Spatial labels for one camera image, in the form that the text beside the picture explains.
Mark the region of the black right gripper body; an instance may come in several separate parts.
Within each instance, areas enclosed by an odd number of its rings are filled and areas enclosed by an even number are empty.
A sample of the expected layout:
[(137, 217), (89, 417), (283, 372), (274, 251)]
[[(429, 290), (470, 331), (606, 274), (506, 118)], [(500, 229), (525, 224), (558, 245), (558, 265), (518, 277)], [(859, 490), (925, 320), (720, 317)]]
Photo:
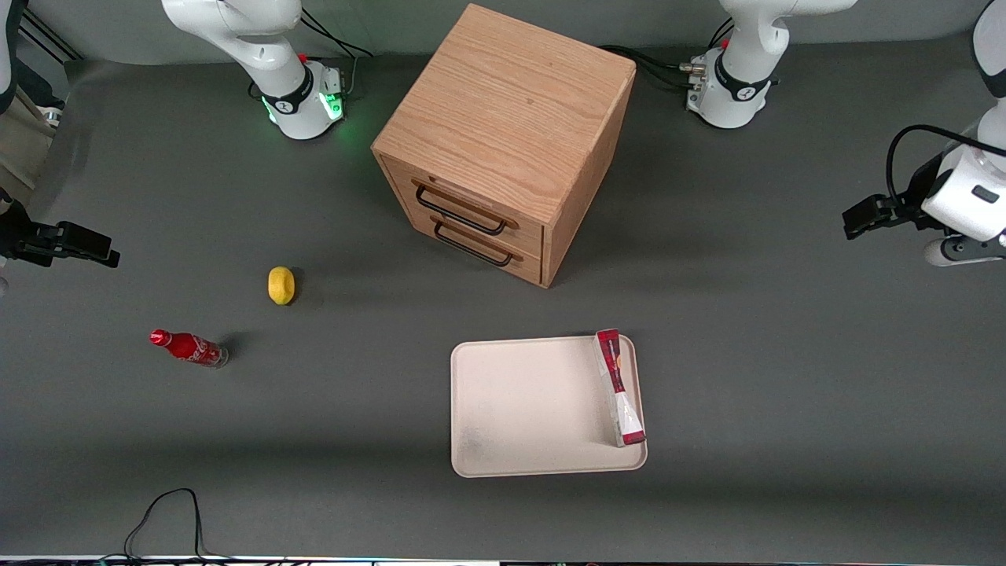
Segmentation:
[(1, 215), (2, 258), (50, 267), (57, 257), (54, 234), (55, 226), (33, 222), (25, 208), (8, 208)]

